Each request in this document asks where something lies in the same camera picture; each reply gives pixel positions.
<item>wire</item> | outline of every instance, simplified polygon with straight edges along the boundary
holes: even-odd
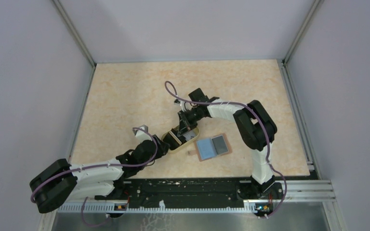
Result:
[[[271,205],[273,203],[273,196],[271,194],[271,192],[269,193],[269,205]]]
[[[83,205],[81,206],[81,210],[80,210],[80,216],[81,216],[81,220],[83,221],[83,224],[85,224],[86,226],[91,227],[91,228],[96,228],[96,227],[100,227],[102,225],[105,225],[110,220],[110,215],[108,215],[108,214],[106,215],[107,218],[103,222],[101,222],[99,224],[89,224],[84,219],[84,213],[83,213],[83,211],[84,211],[84,206],[86,205],[86,202],[87,202],[87,199],[88,198],[89,197],[86,197],[86,199],[84,199]]]
[[[155,164],[155,160],[153,160],[153,161],[152,161],[152,164],[147,165],[146,167],[148,167],[148,166],[152,166],[152,165],[154,165],[154,164]]]
[[[130,203],[130,195],[128,194],[128,192],[124,192],[125,194],[127,194],[127,203],[124,205],[125,209],[121,209],[121,210],[127,210],[128,208],[128,204]]]
[[[64,171],[64,172],[61,172],[61,173],[58,173],[52,177],[50,177],[49,179],[45,180],[42,184],[40,184],[33,192],[32,192],[32,195],[30,196],[30,201],[32,203],[36,203],[36,200],[35,200],[35,195],[38,193],[38,191],[40,189],[42,189],[46,184],[48,184],[49,182],[51,182],[52,180],[58,178],[58,177],[61,177],[65,174],[68,174],[68,173],[72,173],[72,172],[77,172],[77,171],[83,171],[83,170],[87,170],[87,169],[91,169],[91,168],[98,168],[98,167],[109,167],[109,166],[117,166],[117,167],[141,167],[141,166],[145,166],[147,165],[148,163],[150,163],[151,161],[154,160],[155,156],[157,155],[157,151],[158,151],[158,144],[157,144],[157,141],[155,140],[155,138],[150,134],[148,133],[147,131],[143,130],[142,128],[132,128],[133,130],[139,130],[139,131],[142,131],[143,133],[147,134],[151,140],[154,142],[155,144],[155,152],[154,154],[152,155],[152,157],[145,161],[144,163],[141,163],[141,164],[136,164],[136,165],[128,165],[128,164],[100,164],[100,165],[91,165],[91,166],[85,166],[85,167],[81,167],[81,168],[75,168],[75,169],[71,169],[71,170],[67,170],[67,171]]]
[[[168,89],[168,84],[171,85],[171,87],[173,88],[175,94],[172,93],[172,91],[170,91]],[[279,209],[280,205],[284,201],[284,198],[286,197],[286,193],[287,193],[287,181],[286,181],[286,178],[284,177],[284,175],[281,174],[281,172],[275,170],[274,167],[272,166],[272,164],[270,163],[270,160],[269,160],[269,157],[270,157],[270,139],[269,139],[269,135],[267,134],[266,128],[264,127],[263,122],[259,119],[258,115],[251,108],[249,108],[247,105],[245,105],[243,103],[238,103],[238,102],[216,102],[216,103],[209,103],[209,102],[196,102],[196,101],[186,100],[186,99],[180,98],[177,95],[176,88],[175,88],[175,86],[170,81],[165,81],[164,86],[165,86],[165,90],[167,90],[167,92],[171,96],[173,96],[174,98],[176,98],[178,100],[184,101],[186,103],[193,103],[193,104],[199,104],[199,105],[221,105],[221,104],[239,105],[239,106],[242,106],[242,107],[246,108],[246,110],[248,110],[253,115],[253,117],[257,119],[257,121],[259,122],[260,127],[262,128],[262,130],[264,132],[264,138],[266,139],[266,144],[267,144],[266,162],[269,164],[270,169],[273,172],[279,174],[281,176],[282,180],[284,181],[284,193],[283,193],[283,195],[281,197],[280,203],[276,206],[276,208],[273,210],[273,212],[271,214],[269,214],[265,218],[269,218],[271,215],[273,215]]]

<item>metal frame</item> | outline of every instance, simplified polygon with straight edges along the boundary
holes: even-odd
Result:
[[[302,40],[303,36],[305,35],[306,31],[308,30],[315,13],[318,11],[320,6],[322,5],[324,0],[314,0],[313,5],[311,6],[310,11],[308,12],[303,25],[301,26],[299,32],[297,33],[296,38],[294,39],[291,47],[289,48],[286,57],[283,60],[278,60],[278,65],[280,68],[280,73],[283,78],[283,82],[286,88],[286,92],[291,104],[291,110],[293,111],[294,119],[296,121],[296,126],[299,131],[300,139],[302,141],[303,149],[306,154],[307,163],[309,166],[310,172],[316,172],[317,177],[319,179],[322,178],[322,174],[320,173],[320,168],[317,165],[317,160],[314,155],[314,150],[308,135],[306,123],[303,117],[303,113],[300,108],[300,104],[296,95],[296,91],[294,88],[294,83],[289,73],[288,63],[291,60],[292,55],[294,54],[295,50],[297,49],[300,41]],[[85,56],[89,64],[92,66],[92,75],[91,80],[87,88],[87,95],[84,99],[80,119],[76,125],[75,129],[75,136],[73,139],[73,143],[71,144],[70,156],[73,153],[73,149],[75,146],[75,142],[77,139],[77,134],[79,131],[81,119],[84,112],[84,107],[87,101],[88,92],[90,91],[90,86],[92,82],[92,78],[95,72],[95,67],[97,63],[93,60],[89,50],[87,49],[86,45],[84,44],[83,40],[81,39],[78,31],[74,27],[71,19],[66,13],[63,5],[61,4],[60,0],[51,0],[55,9],[59,13],[60,17],[62,18],[65,26],[67,27],[70,35],[73,37],[76,45],[79,47],[82,54]],[[286,196],[286,203],[296,202],[296,203],[309,203],[309,202],[322,202],[325,210],[326,221],[330,226],[330,230],[346,230],[344,220],[341,216],[334,190],[332,188],[331,182],[329,180],[288,180],[288,190]],[[167,209],[164,205],[161,205],[160,208],[139,208],[139,209],[128,209],[126,212],[128,213],[175,213],[175,212],[192,212],[192,213],[220,213],[220,212],[249,212],[251,213],[252,206],[254,203],[264,202],[262,200],[245,200],[244,208],[234,208],[234,209]],[[121,204],[121,201],[108,201],[108,202],[88,202],[85,206],[85,210],[87,212],[109,212],[109,213],[121,213],[123,211],[115,211],[114,206],[116,204]],[[65,213],[65,212],[80,212],[81,209],[81,202],[77,203],[65,203],[61,206],[57,211],[53,211],[51,213],[43,214],[40,220],[39,229],[40,231],[49,231],[52,229],[55,215],[56,213]]]
[[[317,173],[318,178],[322,179],[320,168],[318,167],[317,160],[314,155],[314,149],[308,135],[307,126],[303,113],[301,111],[294,84],[292,82],[292,79],[290,78],[288,69],[286,68],[284,62],[282,60],[277,60],[277,63],[280,69],[281,77],[283,79],[284,87],[287,92],[287,96],[289,98],[291,111],[293,112],[294,120],[296,122],[296,127],[303,145],[304,153],[307,158],[309,170],[311,171],[312,169],[314,169]]]

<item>beige tabletop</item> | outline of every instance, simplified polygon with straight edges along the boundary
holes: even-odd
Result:
[[[180,107],[165,88],[170,80],[180,97],[201,88],[209,97],[249,103],[259,100],[277,125],[272,164],[287,176],[309,175],[306,158],[276,60],[98,64],[84,110],[73,164],[106,161],[134,149],[132,127],[148,125],[161,135],[178,125]],[[233,152],[200,162],[189,145],[167,154],[133,178],[250,176],[251,152],[235,123],[205,118],[200,139],[225,133]]]

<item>gray square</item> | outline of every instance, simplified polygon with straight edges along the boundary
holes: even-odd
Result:
[[[212,138],[212,142],[217,155],[225,154],[229,151],[223,135]]]

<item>metal floor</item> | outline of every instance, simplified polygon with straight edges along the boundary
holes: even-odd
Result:
[[[91,224],[104,214],[84,214]],[[269,220],[253,214],[125,214],[96,229],[87,227],[79,213],[58,213],[53,231],[328,231],[322,203],[285,203]]]

